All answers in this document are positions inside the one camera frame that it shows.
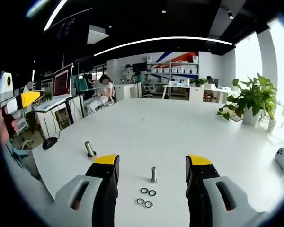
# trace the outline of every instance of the window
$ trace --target window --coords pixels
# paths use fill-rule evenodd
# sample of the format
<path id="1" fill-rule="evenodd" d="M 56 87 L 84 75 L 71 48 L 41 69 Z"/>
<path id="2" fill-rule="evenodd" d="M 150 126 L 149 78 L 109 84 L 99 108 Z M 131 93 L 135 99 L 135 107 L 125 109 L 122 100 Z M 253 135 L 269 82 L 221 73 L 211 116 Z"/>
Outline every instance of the window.
<path id="1" fill-rule="evenodd" d="M 262 58 L 257 34 L 246 37 L 235 48 L 236 53 L 236 79 L 249 81 L 247 77 L 262 75 Z"/>
<path id="2" fill-rule="evenodd" d="M 284 105 L 284 27 L 278 19 L 273 20 L 268 25 L 275 46 L 278 67 L 277 100 Z"/>

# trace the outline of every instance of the potted plant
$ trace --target potted plant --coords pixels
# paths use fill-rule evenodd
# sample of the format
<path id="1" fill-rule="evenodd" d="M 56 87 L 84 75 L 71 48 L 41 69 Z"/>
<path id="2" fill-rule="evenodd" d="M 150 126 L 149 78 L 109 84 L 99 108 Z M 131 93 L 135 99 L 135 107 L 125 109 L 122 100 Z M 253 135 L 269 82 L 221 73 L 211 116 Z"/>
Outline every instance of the potted plant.
<path id="1" fill-rule="evenodd" d="M 198 78 L 198 79 L 191 79 L 190 84 L 195 84 L 197 87 L 200 87 L 201 85 L 207 83 L 208 81 L 204 78 Z"/>
<path id="2" fill-rule="evenodd" d="M 256 125 L 261 112 L 268 113 L 270 119 L 274 119 L 273 109 L 276 107 L 275 93 L 277 89 L 269 79 L 262 77 L 259 73 L 257 73 L 257 78 L 248 77 L 248 79 L 249 82 L 240 81 L 246 86 L 245 88 L 240 86 L 238 79 L 232 81 L 233 86 L 240 91 L 240 95 L 237 98 L 229 96 L 227 101 L 231 104 L 220 108 L 217 115 L 229 120 L 230 114 L 223 113 L 224 108 L 227 107 L 234 111 L 238 117 L 243 115 L 243 123 L 245 124 Z"/>

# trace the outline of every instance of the ceiling light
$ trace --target ceiling light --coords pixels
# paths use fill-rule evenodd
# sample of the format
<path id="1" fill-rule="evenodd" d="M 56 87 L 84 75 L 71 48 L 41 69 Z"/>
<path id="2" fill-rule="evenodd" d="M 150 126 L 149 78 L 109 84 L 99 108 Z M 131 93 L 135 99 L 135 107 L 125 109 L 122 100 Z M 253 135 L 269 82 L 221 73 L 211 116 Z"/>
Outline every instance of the ceiling light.
<path id="1" fill-rule="evenodd" d="M 61 8 L 64 6 L 64 4 L 65 4 L 66 2 L 67 2 L 67 0 L 61 0 L 61 1 L 60 1 L 60 3 L 58 4 L 58 6 L 57 6 L 57 7 L 55 8 L 55 10 L 53 11 L 53 14 L 51 15 L 51 17 L 48 19 L 48 22 L 46 23 L 45 28 L 44 28 L 43 31 L 47 30 L 47 29 L 51 26 L 53 20 L 55 19 L 55 17 L 57 16 L 57 14 L 59 13 L 59 11 L 61 10 Z"/>
<path id="2" fill-rule="evenodd" d="M 233 16 L 233 14 L 230 12 L 230 10 L 228 10 L 228 16 L 229 16 L 230 19 L 234 19 L 234 16 Z"/>
<path id="3" fill-rule="evenodd" d="M 144 43 L 144 42 L 149 42 L 149 41 L 166 40 L 166 39 L 195 39 L 195 40 L 212 41 L 212 42 L 216 42 L 216 43 L 232 45 L 232 43 L 229 43 L 229 42 L 226 42 L 226 41 L 222 41 L 222 40 L 218 40 L 218 39 L 209 39 L 209 38 L 203 38 L 203 37 L 190 37 L 190 36 L 170 36 L 170 37 L 143 39 L 143 40 L 127 43 L 127 44 L 122 44 L 122 45 L 119 45 L 119 46 L 115 46 L 115 47 L 109 48 L 109 49 L 107 49 L 105 51 L 101 51 L 99 53 L 96 53 L 96 54 L 94 54 L 94 57 L 96 57 L 96 56 L 98 56 L 100 54 L 106 53 L 108 51 L 112 51 L 112 50 L 124 47 L 124 46 L 129 46 L 129 45 L 139 44 L 139 43 Z"/>

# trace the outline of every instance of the black ceiling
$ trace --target black ceiling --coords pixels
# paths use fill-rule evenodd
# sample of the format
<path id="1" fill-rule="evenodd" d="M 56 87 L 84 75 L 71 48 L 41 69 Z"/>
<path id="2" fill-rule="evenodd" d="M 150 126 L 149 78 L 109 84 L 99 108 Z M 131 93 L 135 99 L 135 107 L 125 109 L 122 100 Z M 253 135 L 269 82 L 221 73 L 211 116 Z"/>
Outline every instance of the black ceiling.
<path id="1" fill-rule="evenodd" d="M 210 51 L 223 55 L 234 46 L 198 40 L 165 40 L 134 44 L 93 57 L 114 46 L 164 36 L 214 37 L 235 44 L 262 29 L 276 15 L 274 5 L 265 0 L 68 0 L 54 19 L 54 26 L 43 32 L 60 0 L 46 1 L 34 17 L 26 18 L 32 2 L 22 1 L 23 10 L 17 16 L 11 12 L 13 23 L 7 34 L 12 42 L 8 42 L 2 55 L 3 68 L 19 74 L 23 80 L 29 79 L 33 68 L 36 68 L 36 78 L 46 71 L 59 69 L 63 54 L 66 64 L 91 56 L 85 58 L 90 66 L 147 52 Z M 228 18 L 227 9 L 233 11 L 233 20 Z M 61 35 L 63 22 L 59 21 L 84 10 L 63 21 L 75 18 L 69 33 Z M 109 37 L 86 45 L 89 25 L 105 28 Z"/>

